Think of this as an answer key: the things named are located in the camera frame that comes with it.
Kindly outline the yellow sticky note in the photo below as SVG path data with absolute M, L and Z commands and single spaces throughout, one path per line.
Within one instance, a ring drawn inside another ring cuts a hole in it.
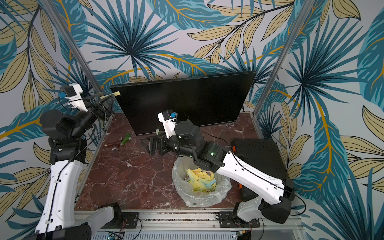
M 117 97 L 120 95 L 121 95 L 121 93 L 119 91 L 117 91 L 117 92 L 114 92 L 114 93 L 109 94 L 109 95 L 101 96 L 100 99 L 104 99 L 104 98 L 111 97 L 111 96 Z

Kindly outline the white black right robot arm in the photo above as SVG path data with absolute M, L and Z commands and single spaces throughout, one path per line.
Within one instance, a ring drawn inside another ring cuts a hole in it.
M 167 120 L 163 125 L 164 131 L 140 140 L 151 156 L 155 153 L 163 156 L 174 152 L 190 157 L 201 169 L 233 179 L 258 194 L 260 202 L 250 200 L 236 204 L 232 213 L 233 220 L 250 222 L 263 216 L 274 223 L 286 222 L 295 198 L 291 180 L 274 178 L 247 164 L 219 144 L 205 141 L 200 128 L 189 120 L 178 123 Z

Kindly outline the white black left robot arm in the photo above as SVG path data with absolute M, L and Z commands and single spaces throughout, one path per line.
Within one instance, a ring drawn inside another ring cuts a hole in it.
M 105 225 L 117 227 L 122 213 L 117 203 L 105 205 L 81 223 L 75 223 L 74 208 L 80 173 L 85 165 L 87 141 L 82 138 L 93 123 L 109 118 L 114 95 L 96 104 L 87 101 L 87 111 L 75 116 L 49 110 L 40 118 L 51 146 L 51 180 L 41 219 L 30 240 L 89 240 Z

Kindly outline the black computer monitor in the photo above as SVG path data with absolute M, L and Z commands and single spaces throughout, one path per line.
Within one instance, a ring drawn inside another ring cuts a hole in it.
M 236 121 L 255 77 L 255 71 L 230 73 L 112 85 L 111 91 L 120 93 L 117 103 L 138 136 L 162 130 L 158 114 L 167 110 L 199 127 Z

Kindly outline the pile of coloured paper strips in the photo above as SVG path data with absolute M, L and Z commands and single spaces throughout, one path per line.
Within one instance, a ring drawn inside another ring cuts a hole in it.
M 188 182 L 195 192 L 213 192 L 217 185 L 215 174 L 211 171 L 204 171 L 200 168 L 187 170 L 187 178 L 185 182 Z

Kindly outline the bin with clear plastic liner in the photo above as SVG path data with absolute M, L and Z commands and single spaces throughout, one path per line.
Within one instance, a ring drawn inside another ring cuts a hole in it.
M 199 168 L 189 157 L 178 157 L 172 179 L 187 207 L 205 208 L 219 204 L 232 188 L 229 178 Z

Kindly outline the black plastic tool case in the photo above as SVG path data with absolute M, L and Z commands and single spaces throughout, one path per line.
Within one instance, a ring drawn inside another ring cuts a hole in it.
M 279 148 L 274 141 L 235 139 L 232 147 L 234 154 L 252 167 L 283 181 L 288 178 Z

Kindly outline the aluminium corner post left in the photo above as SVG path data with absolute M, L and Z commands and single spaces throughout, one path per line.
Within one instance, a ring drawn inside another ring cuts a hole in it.
M 42 6 L 47 11 L 48 16 L 56 26 L 58 32 L 63 37 L 64 41 L 66 42 L 67 46 L 69 47 L 69 50 L 73 53 L 74 58 L 76 59 L 77 63 L 80 65 L 82 70 L 84 71 L 85 76 L 88 78 L 89 82 L 93 86 L 94 90 L 97 94 L 103 95 L 104 92 L 101 89 L 99 83 L 97 82 L 92 70 L 90 69 L 85 57 L 80 51 L 80 48 L 78 47 L 74 37 L 72 36 L 71 32 L 69 31 L 69 27 L 65 23 L 65 21 L 62 19 L 59 11 L 54 5 L 54 1 L 40 1 Z

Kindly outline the aluminium corner post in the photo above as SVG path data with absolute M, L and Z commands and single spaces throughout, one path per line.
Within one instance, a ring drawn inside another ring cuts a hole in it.
M 80 51 L 80 48 L 78 47 L 74 37 L 72 36 L 71 32 L 69 31 L 69 27 L 65 23 L 65 21 L 62 19 L 59 11 L 54 5 L 54 1 L 40 1 L 42 6 L 47 11 L 48 16 L 56 26 L 58 32 L 63 37 L 64 41 L 66 42 L 67 46 L 69 47 L 69 50 L 73 53 L 74 58 L 76 59 L 77 63 L 80 65 L 82 70 L 84 71 L 85 76 L 88 78 L 89 82 L 93 86 L 94 90 L 97 94 L 103 95 L 104 92 L 101 89 L 99 83 L 97 82 L 92 70 L 90 69 L 85 57 Z
M 302 25 L 304 24 L 308 14 L 310 13 L 310 10 L 314 4 L 314 0 L 310 1 L 304 1 L 302 8 L 300 9 L 300 12 L 298 13 L 298 16 L 296 17 L 295 21 L 293 22 L 293 28 L 290 34 L 287 36 L 286 42 L 282 47 L 282 50 L 277 58 L 276 64 L 274 66 L 274 69 L 271 71 L 271 74 L 265 84 L 265 87 L 263 89 L 262 94 L 260 95 L 260 98 L 258 100 L 258 103 L 253 111 L 253 117 L 256 119 L 259 113 L 261 112 L 262 106 L 267 99 L 269 92 L 273 86 L 273 83 L 275 81 L 275 78 L 278 75 L 278 72 L 285 60 L 285 57 L 289 54 L 289 51 L 291 50 L 291 47 L 293 46 L 300 29 Z

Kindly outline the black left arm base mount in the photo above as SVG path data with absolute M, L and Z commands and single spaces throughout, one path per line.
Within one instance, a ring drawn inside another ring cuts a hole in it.
M 104 207 L 113 207 L 114 218 L 102 226 L 102 229 L 135 229 L 137 227 L 139 212 L 122 212 L 118 203 L 102 205 L 98 209 Z

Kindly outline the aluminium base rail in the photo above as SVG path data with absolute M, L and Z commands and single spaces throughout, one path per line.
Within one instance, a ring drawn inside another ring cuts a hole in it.
M 246 234 L 252 240 L 307 240 L 299 217 L 289 217 L 284 224 L 257 218 L 243 228 L 221 220 L 219 215 L 228 208 L 133 210 L 137 214 L 132 229 L 101 229 L 93 233 L 93 240 L 239 240 Z

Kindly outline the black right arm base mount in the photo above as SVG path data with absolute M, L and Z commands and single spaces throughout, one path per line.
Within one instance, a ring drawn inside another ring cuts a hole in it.
M 259 219 L 253 219 L 250 222 L 246 222 L 237 214 L 237 210 L 239 209 L 239 205 L 241 202 L 237 202 L 234 209 L 232 211 L 219 212 L 216 215 L 216 220 L 219 221 L 220 228 L 259 228 L 260 221 Z

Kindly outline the aluminium corner post right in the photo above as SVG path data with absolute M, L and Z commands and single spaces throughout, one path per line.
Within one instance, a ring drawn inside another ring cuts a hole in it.
M 290 34 L 287 36 L 286 42 L 282 47 L 282 50 L 277 58 L 276 64 L 274 66 L 274 69 L 271 71 L 271 74 L 265 84 L 265 87 L 263 89 L 262 94 L 260 95 L 260 98 L 258 100 L 258 103 L 253 111 L 253 117 L 256 119 L 259 113 L 261 112 L 262 106 L 267 99 L 269 92 L 273 86 L 273 83 L 275 81 L 275 78 L 278 75 L 278 72 L 285 60 L 285 57 L 289 54 L 289 51 L 291 50 L 291 47 L 293 46 L 300 29 L 302 25 L 304 24 L 308 14 L 310 13 L 310 10 L 314 4 L 314 0 L 310 1 L 304 1 L 302 8 L 300 9 L 300 12 L 298 13 L 298 16 L 296 17 L 295 21 L 293 22 L 293 28 Z

